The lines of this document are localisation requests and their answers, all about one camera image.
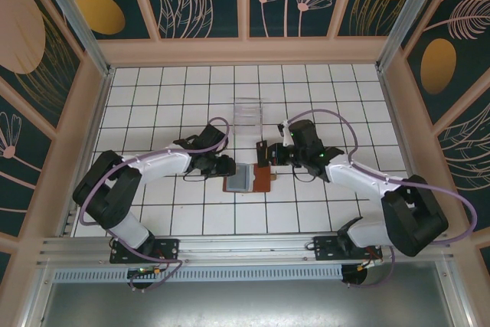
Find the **white tile floor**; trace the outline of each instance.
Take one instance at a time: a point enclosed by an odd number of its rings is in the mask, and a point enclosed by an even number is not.
[[[237,162],[256,162],[255,142],[280,142],[276,124],[311,108],[340,112],[354,123],[361,145],[355,158],[405,176],[405,166],[373,65],[247,65],[118,69],[100,134],[98,155],[112,149],[134,155],[199,134],[208,119],[233,121],[233,101],[263,101],[263,136],[231,136],[226,153]],[[338,118],[309,115],[326,146],[350,150],[353,140]],[[271,234],[336,231],[377,206],[351,190],[314,180],[290,167],[278,173],[267,194],[223,193],[222,178],[189,182],[170,176],[142,186],[133,202],[135,216],[155,235]],[[80,224],[76,237],[103,236],[99,227]]]

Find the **vent grille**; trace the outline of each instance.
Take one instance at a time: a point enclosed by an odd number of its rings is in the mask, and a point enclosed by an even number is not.
[[[127,283],[130,269],[61,269],[54,283]],[[144,275],[135,283],[158,281],[168,274]],[[168,282],[274,281],[274,280],[341,280],[341,265],[277,267],[187,267],[180,269]]]

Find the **floor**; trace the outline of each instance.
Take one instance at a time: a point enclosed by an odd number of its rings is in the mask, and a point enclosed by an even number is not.
[[[276,124],[311,108],[338,111],[353,123],[361,148],[355,159],[406,177],[397,137],[371,64],[247,65],[226,67],[119,68],[109,94],[94,157],[112,149],[135,155],[199,134],[222,116],[233,122],[239,97],[263,101],[262,136],[231,136],[225,153],[256,162],[255,143],[280,142]],[[338,118],[306,116],[325,146],[349,151],[352,137]],[[157,236],[308,233],[336,231],[359,215],[380,211],[353,191],[290,167],[275,167],[270,193],[223,193],[222,178],[184,181],[161,178],[141,186],[131,211]],[[77,222],[72,236],[105,236]]]

